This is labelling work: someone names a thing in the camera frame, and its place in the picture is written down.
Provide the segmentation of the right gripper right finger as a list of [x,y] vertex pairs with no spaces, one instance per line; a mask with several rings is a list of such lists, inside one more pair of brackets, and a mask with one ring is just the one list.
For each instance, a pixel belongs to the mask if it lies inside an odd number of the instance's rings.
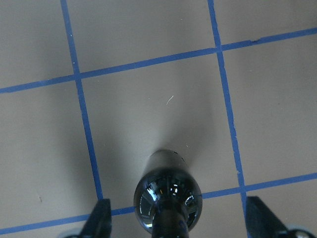
[[246,229],[253,238],[286,238],[288,229],[258,196],[247,196]]

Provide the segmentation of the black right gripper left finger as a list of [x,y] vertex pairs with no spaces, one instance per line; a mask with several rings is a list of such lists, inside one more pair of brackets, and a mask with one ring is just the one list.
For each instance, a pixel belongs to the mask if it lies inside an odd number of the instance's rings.
[[80,238],[109,238],[112,231],[110,199],[98,200],[79,233]]

